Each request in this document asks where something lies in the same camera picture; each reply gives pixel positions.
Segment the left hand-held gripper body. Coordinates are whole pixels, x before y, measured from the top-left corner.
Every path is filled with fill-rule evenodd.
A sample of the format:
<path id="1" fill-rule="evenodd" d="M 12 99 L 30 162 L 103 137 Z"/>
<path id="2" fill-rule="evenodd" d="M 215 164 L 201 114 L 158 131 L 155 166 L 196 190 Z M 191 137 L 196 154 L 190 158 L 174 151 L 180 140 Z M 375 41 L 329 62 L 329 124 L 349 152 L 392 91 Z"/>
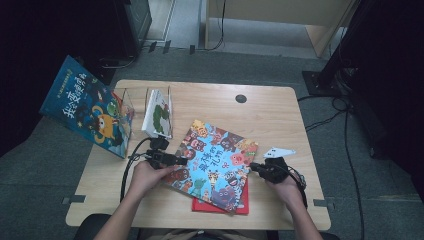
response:
<path id="1" fill-rule="evenodd" d="M 162 157 L 169 145 L 169 141 L 162 136 L 150 139 L 150 148 L 146 151 L 146 160 L 154 169 L 160 169 Z"/>

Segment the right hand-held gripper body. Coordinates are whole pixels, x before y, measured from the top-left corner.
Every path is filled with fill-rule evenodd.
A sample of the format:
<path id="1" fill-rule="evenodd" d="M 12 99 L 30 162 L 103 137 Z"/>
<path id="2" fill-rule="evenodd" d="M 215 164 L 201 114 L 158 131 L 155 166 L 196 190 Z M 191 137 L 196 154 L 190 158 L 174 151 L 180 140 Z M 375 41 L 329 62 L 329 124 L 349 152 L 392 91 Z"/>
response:
<path id="1" fill-rule="evenodd" d="M 264 154 L 265 173 L 263 178 L 271 183 L 281 183 L 289 176 L 288 166 L 284 160 L 285 156 L 293 155 L 296 151 L 272 147 Z"/>

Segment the clear acrylic book rack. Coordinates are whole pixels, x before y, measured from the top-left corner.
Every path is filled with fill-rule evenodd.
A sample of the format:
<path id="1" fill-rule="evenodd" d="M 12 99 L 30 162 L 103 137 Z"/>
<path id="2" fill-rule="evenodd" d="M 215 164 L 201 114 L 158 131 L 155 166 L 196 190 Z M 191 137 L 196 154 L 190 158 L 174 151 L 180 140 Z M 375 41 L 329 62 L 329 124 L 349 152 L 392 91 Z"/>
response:
<path id="1" fill-rule="evenodd" d="M 114 89 L 114 93 L 117 94 L 122 100 L 125 106 L 129 107 L 133 111 L 131 130 L 132 134 L 136 138 L 149 137 L 142 130 L 142 124 L 144 121 L 145 109 L 152 89 L 159 89 L 162 94 L 167 99 L 167 102 L 170 106 L 170 115 L 171 115 L 171 130 L 173 137 L 173 106 L 171 98 L 171 88 L 170 87 L 117 87 Z"/>

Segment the light blue animals picture book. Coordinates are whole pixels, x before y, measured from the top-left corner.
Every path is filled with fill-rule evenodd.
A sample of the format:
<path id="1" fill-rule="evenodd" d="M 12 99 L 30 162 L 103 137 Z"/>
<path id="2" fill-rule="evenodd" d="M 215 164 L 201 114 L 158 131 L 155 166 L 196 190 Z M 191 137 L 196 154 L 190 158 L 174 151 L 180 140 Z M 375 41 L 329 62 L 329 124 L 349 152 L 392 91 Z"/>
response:
<path id="1" fill-rule="evenodd" d="M 237 209 L 258 143 L 195 120 L 176 151 L 188 162 L 164 182 L 225 212 Z"/>

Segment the white caterpillar picture book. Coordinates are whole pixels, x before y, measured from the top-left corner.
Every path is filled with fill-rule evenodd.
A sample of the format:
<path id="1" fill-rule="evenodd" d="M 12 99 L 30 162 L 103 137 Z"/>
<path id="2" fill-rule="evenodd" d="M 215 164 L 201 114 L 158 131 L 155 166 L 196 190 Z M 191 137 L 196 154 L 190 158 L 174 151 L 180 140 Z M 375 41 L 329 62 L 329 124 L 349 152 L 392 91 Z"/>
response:
<path id="1" fill-rule="evenodd" d="M 159 89 L 152 89 L 141 130 L 149 137 L 172 137 L 170 106 Z"/>

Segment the red picture book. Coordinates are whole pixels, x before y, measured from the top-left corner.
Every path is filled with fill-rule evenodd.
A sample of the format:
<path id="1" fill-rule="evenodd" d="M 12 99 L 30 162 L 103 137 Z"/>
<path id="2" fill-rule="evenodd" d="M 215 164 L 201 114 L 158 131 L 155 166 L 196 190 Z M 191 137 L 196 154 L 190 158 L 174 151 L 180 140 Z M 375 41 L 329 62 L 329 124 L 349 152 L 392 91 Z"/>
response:
<path id="1" fill-rule="evenodd" d="M 225 213 L 225 210 L 218 208 L 212 204 L 201 201 L 197 198 L 192 199 L 192 210 L 194 212 L 210 212 L 210 213 Z M 245 184 L 241 199 L 237 206 L 237 209 L 234 211 L 234 214 L 247 215 L 249 213 L 249 194 L 248 194 L 248 184 Z"/>

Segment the dark blue monster picture book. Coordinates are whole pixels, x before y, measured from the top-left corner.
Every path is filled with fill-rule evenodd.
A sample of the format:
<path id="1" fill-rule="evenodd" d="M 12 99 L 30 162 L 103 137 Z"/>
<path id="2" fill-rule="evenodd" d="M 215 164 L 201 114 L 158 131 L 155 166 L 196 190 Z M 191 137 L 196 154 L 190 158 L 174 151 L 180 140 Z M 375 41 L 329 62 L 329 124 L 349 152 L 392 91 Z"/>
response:
<path id="1" fill-rule="evenodd" d="M 115 93 L 67 56 L 40 113 L 85 139 L 125 158 L 134 108 L 126 91 Z"/>

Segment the person's left hand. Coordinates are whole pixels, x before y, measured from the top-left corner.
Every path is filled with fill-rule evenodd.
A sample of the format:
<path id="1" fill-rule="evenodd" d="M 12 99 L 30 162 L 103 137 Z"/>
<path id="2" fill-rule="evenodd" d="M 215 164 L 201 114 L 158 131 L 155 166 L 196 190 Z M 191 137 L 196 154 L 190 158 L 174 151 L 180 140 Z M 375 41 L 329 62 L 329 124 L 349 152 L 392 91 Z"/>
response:
<path id="1" fill-rule="evenodd" d="M 173 171 L 173 166 L 154 169 L 147 161 L 139 162 L 134 167 L 127 196 L 141 200 L 162 178 Z"/>

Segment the person's right hand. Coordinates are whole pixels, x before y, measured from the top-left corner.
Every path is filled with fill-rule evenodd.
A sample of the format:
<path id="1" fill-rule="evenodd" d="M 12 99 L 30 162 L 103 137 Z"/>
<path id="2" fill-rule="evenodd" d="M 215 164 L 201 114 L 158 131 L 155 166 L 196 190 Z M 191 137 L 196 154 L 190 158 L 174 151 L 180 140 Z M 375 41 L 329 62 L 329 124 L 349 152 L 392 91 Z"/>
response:
<path id="1" fill-rule="evenodd" d="M 299 210 L 304 207 L 302 195 L 293 179 L 286 178 L 277 184 L 267 181 L 266 184 L 277 194 L 289 211 Z"/>

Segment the black stand base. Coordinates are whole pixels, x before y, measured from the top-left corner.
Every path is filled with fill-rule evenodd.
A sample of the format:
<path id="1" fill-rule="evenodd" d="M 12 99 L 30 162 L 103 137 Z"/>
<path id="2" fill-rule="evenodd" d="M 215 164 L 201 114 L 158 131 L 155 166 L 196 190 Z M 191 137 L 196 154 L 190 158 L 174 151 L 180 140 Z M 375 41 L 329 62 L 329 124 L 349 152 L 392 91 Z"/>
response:
<path id="1" fill-rule="evenodd" d="M 82 65 L 105 85 L 111 84 L 116 71 L 116 61 L 93 59 L 83 56 L 76 56 L 75 59 L 80 65 Z"/>

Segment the black metal stand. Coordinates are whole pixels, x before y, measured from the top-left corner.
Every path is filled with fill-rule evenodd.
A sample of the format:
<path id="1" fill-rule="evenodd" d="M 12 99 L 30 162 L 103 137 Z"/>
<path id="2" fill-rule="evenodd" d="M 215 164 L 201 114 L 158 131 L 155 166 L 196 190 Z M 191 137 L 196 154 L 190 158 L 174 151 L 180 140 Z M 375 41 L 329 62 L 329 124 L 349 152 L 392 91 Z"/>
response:
<path id="1" fill-rule="evenodd" d="M 360 28 L 368 0 L 358 0 L 356 10 L 341 38 L 334 54 L 321 72 L 303 71 L 302 76 L 310 95 L 339 96 L 341 94 L 336 83 L 336 73 L 344 67 L 352 65 L 352 50 L 355 34 Z"/>

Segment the black chair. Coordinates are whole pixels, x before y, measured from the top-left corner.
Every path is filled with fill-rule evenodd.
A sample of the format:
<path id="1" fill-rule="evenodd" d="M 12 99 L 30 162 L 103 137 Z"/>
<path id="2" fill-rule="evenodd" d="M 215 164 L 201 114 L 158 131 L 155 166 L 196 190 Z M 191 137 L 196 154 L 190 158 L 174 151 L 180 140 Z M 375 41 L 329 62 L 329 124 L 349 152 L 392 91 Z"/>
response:
<path id="1" fill-rule="evenodd" d="M 91 214 L 81 223 L 73 240 L 94 240 L 97 233 L 109 220 L 109 214 Z"/>

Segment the black equipment cabinet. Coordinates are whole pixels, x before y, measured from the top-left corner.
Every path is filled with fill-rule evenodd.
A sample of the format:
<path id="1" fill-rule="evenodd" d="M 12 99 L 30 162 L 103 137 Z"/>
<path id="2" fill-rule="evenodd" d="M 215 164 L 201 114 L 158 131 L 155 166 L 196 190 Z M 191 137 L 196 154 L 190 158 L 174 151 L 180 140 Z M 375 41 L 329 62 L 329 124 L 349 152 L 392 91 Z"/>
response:
<path id="1" fill-rule="evenodd" d="M 137 57 L 152 23 L 148 0 L 114 0 L 124 56 Z"/>

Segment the dark curtain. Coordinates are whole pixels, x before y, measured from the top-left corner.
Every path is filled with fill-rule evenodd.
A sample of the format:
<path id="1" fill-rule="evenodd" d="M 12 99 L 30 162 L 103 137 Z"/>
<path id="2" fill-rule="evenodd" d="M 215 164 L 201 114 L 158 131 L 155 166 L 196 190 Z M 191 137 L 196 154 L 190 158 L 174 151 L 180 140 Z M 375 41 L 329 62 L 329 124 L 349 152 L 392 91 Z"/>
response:
<path id="1" fill-rule="evenodd" d="M 0 0 L 0 157 L 25 141 L 67 56 L 101 76 L 101 0 Z"/>
<path id="2" fill-rule="evenodd" d="M 424 0 L 366 0 L 353 88 L 386 135 L 381 148 L 424 200 Z"/>

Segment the beige wooden cabinet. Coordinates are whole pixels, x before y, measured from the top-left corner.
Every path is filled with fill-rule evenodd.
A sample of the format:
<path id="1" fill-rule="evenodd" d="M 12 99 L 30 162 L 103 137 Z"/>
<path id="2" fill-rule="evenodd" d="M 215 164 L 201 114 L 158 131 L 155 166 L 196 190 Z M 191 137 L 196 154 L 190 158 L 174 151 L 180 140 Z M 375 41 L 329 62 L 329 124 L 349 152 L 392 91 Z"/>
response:
<path id="1" fill-rule="evenodd" d="M 305 25 L 317 57 L 322 57 L 340 27 L 346 26 L 359 0 L 206 0 L 210 18 Z"/>

